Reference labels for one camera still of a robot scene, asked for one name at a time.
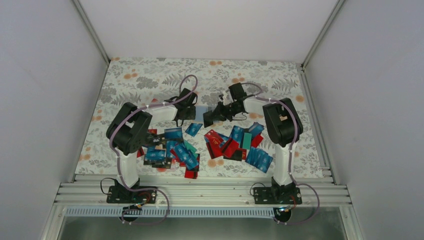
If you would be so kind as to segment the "beige leather card holder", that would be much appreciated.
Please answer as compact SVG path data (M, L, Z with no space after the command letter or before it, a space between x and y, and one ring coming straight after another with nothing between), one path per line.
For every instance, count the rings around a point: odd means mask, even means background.
M195 119L194 123L203 124L204 123L204 113L213 111L215 106L207 106L207 105L196 105L195 106Z

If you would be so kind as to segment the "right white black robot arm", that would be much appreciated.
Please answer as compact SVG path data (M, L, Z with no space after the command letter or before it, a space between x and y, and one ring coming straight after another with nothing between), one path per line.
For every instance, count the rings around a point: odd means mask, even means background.
M209 127L218 121L231 122L234 116L241 113L262 115L268 136L275 144L272 178L277 186L271 189L270 195L274 202L282 204L290 197L287 185L298 185L292 173L292 161L297 142L304 131L293 101L288 97L277 100L247 94L241 83L231 85L228 91L233 102L219 101L214 109L204 113L204 126Z

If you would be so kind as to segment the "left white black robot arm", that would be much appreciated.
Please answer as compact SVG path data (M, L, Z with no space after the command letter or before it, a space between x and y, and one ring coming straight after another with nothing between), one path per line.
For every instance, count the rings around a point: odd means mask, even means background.
M150 125L166 121L183 123L193 120L196 115L197 94L187 88L179 96L163 103L138 108L133 103L125 103L106 131L109 146L117 155L117 182L122 186L119 196L131 203L139 197L137 172L137 152L143 146L161 145L164 140L182 143L183 138L168 138L148 131Z

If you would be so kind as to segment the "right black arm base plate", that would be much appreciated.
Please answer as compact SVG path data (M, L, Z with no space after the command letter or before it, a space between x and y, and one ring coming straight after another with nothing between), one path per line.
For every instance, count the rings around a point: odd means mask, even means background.
M300 205L303 203L300 188L295 185L254 187L252 193L257 205Z

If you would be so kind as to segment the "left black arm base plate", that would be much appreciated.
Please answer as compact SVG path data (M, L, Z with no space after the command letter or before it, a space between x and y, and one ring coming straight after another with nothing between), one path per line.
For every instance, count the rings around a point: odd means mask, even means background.
M123 186L110 186L107 193L106 202L108 204L155 204L157 187L155 186L134 186L133 190L143 189L143 191L129 191Z

